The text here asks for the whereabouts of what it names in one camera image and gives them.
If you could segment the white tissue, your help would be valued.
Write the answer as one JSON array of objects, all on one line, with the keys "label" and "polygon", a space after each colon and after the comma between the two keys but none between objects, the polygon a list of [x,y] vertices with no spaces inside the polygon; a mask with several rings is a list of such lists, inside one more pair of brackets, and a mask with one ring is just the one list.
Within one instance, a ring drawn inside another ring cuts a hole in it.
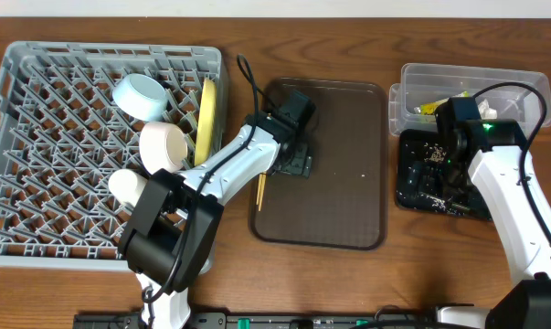
[{"label": "white tissue", "polygon": [[487,100],[478,104],[478,110],[482,120],[495,120],[498,116],[497,110],[491,108]]}]

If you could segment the green orange snack wrapper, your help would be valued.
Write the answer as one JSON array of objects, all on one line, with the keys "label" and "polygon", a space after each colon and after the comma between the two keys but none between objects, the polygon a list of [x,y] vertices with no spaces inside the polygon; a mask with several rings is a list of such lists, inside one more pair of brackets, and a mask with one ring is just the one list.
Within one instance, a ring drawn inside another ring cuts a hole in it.
[{"label": "green orange snack wrapper", "polygon": [[463,91],[459,94],[450,96],[442,100],[434,101],[431,103],[421,104],[413,109],[415,114],[419,115],[433,115],[436,109],[443,103],[447,102],[450,98],[459,98],[459,97],[469,97],[470,93],[468,91]]}]

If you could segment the yellow plate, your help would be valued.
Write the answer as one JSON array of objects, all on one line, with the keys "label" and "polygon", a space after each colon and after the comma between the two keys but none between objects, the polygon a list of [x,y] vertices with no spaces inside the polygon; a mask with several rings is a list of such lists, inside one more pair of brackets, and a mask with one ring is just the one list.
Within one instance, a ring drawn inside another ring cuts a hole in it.
[{"label": "yellow plate", "polygon": [[196,128],[195,166],[203,164],[210,156],[216,107],[216,84],[211,79],[205,79]]}]

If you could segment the light blue bowl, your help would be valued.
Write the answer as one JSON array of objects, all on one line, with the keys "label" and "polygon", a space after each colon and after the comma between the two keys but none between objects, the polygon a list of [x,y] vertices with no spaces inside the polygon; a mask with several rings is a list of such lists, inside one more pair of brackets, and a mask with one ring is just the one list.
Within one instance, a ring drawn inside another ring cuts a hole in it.
[{"label": "light blue bowl", "polygon": [[144,122],[161,121],[168,102],[159,82],[137,73],[123,78],[112,90],[112,98],[122,111]]}]

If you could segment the white cup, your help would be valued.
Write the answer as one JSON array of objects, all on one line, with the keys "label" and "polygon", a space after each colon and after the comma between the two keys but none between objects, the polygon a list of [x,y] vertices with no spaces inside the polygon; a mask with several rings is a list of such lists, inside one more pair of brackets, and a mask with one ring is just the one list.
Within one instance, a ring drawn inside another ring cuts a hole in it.
[{"label": "white cup", "polygon": [[120,203],[135,207],[146,184],[143,176],[130,169],[120,169],[110,176],[108,188]]}]

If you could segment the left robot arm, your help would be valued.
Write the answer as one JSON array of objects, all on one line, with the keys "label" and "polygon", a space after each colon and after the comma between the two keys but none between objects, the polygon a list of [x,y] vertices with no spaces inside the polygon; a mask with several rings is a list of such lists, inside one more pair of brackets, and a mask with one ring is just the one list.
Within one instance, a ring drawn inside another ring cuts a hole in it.
[{"label": "left robot arm", "polygon": [[152,174],[120,238],[118,251],[142,286],[142,328],[181,328],[187,290],[203,270],[225,204],[261,174],[308,176],[303,132],[316,106],[295,90],[277,109],[248,115],[238,136],[203,164]]}]

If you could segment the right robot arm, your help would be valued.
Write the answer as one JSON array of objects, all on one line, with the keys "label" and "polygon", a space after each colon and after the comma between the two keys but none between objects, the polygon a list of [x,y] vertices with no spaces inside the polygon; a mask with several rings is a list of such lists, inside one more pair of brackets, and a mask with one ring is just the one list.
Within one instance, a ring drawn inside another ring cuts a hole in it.
[{"label": "right robot arm", "polygon": [[484,120],[472,97],[435,111],[455,187],[474,187],[503,243],[513,289],[491,310],[444,306],[437,320],[470,328],[551,328],[551,208],[514,120]]}]

